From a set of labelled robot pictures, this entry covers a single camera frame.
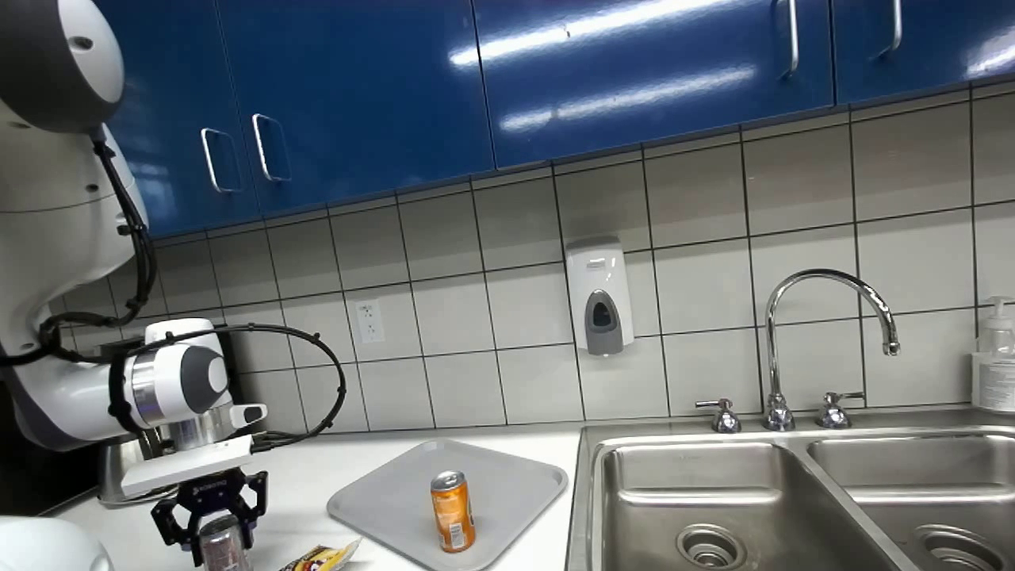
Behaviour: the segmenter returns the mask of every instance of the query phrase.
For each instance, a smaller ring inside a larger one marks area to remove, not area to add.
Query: stainless steel sink
[[[1015,427],[861,414],[851,431],[588,427],[567,571],[1015,571]]]
[[[1010,567],[1010,435],[847,438],[810,451],[921,567]]]
[[[892,567],[776,445],[619,445],[602,452],[605,567]]]

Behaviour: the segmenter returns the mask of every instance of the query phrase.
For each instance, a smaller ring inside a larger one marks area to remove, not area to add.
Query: orange can
[[[445,551],[462,551],[475,542],[468,483],[460,468],[430,480],[435,524]]]

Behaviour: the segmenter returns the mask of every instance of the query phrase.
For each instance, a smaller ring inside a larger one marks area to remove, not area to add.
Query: kitchen counter
[[[570,489],[576,427],[548,431],[414,431],[414,435],[368,435],[339,438],[325,435],[309,445],[282,448],[271,452],[250,456],[243,471],[270,468],[270,507],[252,531],[250,560],[252,567],[282,567],[309,545],[343,545],[358,539],[356,531],[323,514],[325,497],[343,485],[360,480],[388,461],[395,461],[423,440],[462,440],[525,461],[541,461],[567,471],[567,490],[498,557],[493,571],[530,571],[530,567],[563,567],[567,557],[567,524],[570,524]],[[186,571],[189,554],[178,545],[162,545],[158,531],[149,517],[152,505],[106,511],[98,497],[66,507],[61,517],[95,537],[118,567],[147,571]],[[401,554],[360,539],[356,557],[358,571],[409,571],[418,567]]]

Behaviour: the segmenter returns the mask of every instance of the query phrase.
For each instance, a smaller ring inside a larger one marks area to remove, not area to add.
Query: sink basin
[[[599,452],[599,567],[892,567],[784,448],[637,440]]]
[[[810,452],[921,567],[1010,567],[1010,435],[837,438]]]

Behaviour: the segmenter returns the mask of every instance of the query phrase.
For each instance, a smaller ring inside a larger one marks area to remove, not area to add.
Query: blue cabinet
[[[267,212],[491,168],[468,0],[220,4]]]
[[[824,0],[480,0],[498,165],[833,106]]]
[[[1015,0],[831,0],[831,14],[840,106],[1015,71]]]
[[[128,66],[112,131],[158,237],[256,220],[212,4],[98,0]]]

